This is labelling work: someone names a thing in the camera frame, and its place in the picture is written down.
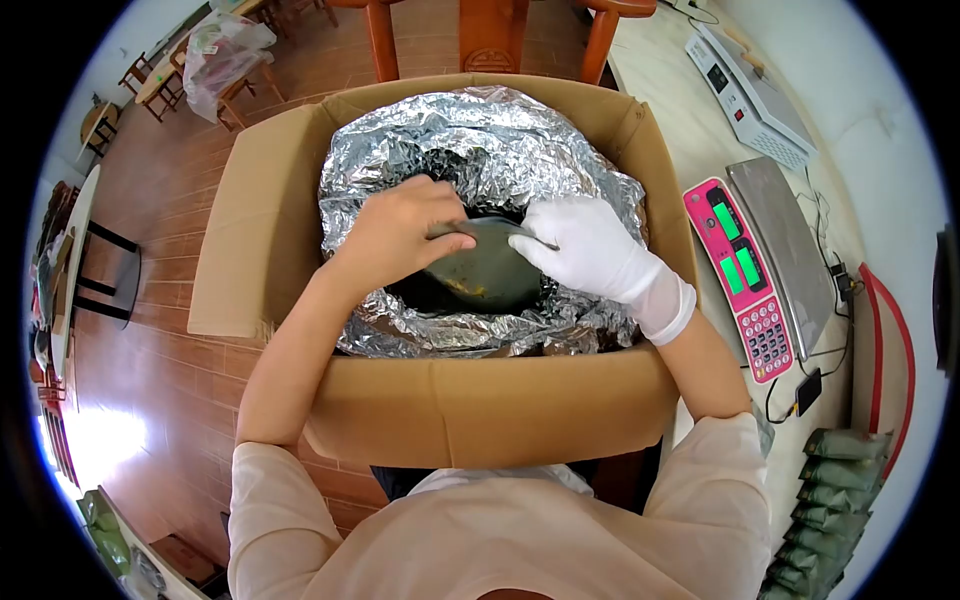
metal scoop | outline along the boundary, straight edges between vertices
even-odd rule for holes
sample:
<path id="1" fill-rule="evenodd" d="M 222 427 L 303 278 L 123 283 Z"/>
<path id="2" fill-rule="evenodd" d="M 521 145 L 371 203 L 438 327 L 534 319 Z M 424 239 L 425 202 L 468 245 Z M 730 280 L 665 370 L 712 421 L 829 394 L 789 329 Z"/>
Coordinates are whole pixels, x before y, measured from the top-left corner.
<path id="1" fill-rule="evenodd" d="M 523 235 L 533 238 L 549 248 L 550 250 L 559 250 L 560 247 L 554 244 L 548 244 L 539 239 L 530 229 L 522 228 L 510 219 L 504 217 L 477 217 L 476 219 L 467 219 L 466 221 L 450 221 L 448 223 L 438 223 L 430 228 L 426 233 L 426 239 L 432 240 L 447 235 L 448 233 L 466 233 L 474 235 L 478 230 L 498 230 L 509 235 Z"/>
<path id="2" fill-rule="evenodd" d="M 425 269 L 428 274 L 473 309 L 486 313 L 512 312 L 536 301 L 540 295 L 540 270 L 507 243 L 515 233 L 537 239 L 531 231 L 503 217 L 481 217 L 437 224 L 427 232 L 427 238 L 454 231 L 475 239 L 476 248 L 434 261 Z"/>

black pants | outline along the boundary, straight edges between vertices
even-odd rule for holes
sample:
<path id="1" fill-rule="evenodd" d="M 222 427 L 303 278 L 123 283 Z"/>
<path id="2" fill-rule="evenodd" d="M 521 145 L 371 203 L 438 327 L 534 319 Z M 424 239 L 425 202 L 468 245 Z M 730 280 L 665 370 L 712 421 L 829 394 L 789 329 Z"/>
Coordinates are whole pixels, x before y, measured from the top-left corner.
<path id="1" fill-rule="evenodd" d="M 586 479 L 587 483 L 589 484 L 593 479 L 593 474 L 597 471 L 597 465 L 599 463 L 600 459 L 596 458 L 588 461 L 568 463 L 567 466 L 572 468 L 575 473 Z M 380 487 L 383 488 L 384 493 L 387 494 L 387 499 L 393 502 L 394 500 L 402 498 L 410 493 L 410 490 L 412 490 L 419 482 L 423 481 L 423 479 L 435 469 L 371 466 L 370 470 L 373 472 L 373 477 L 376 478 L 377 483 L 379 483 Z"/>

white machine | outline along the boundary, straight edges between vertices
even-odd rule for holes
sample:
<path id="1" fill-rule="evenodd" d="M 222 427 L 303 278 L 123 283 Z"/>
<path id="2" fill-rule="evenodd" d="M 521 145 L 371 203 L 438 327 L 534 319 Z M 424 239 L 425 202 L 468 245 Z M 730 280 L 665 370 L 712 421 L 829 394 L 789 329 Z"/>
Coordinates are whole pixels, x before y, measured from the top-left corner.
<path id="1" fill-rule="evenodd" d="M 787 168 L 802 171 L 817 149 L 800 114 L 765 73 L 763 63 L 750 55 L 742 40 L 703 23 L 696 29 L 686 53 L 709 83 L 736 138 Z"/>

digital scale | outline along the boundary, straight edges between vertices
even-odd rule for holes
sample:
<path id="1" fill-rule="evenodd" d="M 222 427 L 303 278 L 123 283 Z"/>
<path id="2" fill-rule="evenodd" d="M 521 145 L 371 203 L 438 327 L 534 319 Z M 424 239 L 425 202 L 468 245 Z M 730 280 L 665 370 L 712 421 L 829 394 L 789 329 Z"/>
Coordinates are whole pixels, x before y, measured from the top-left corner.
<path id="1" fill-rule="evenodd" d="M 756 383 L 806 360 L 833 311 L 833 285 L 777 163 L 727 167 L 684 193 L 690 223 L 720 279 Z"/>
<path id="2" fill-rule="evenodd" d="M 804 121 L 762 62 L 735 33 L 703 23 L 686 43 L 686 53 L 716 96 L 740 142 L 794 171 L 817 155 Z"/>

beige shirt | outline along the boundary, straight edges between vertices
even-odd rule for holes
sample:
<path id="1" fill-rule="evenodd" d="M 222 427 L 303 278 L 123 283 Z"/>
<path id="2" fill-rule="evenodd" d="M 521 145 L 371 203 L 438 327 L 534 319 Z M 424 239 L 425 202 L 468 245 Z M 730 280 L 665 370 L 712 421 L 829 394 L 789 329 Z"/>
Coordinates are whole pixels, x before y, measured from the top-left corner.
<path id="1" fill-rule="evenodd" d="M 346 541 L 285 450 L 233 453 L 228 580 L 236 600 L 756 597 L 770 561 L 756 421 L 704 418 L 673 450 L 643 516 L 560 484 L 485 479 L 401 498 Z"/>

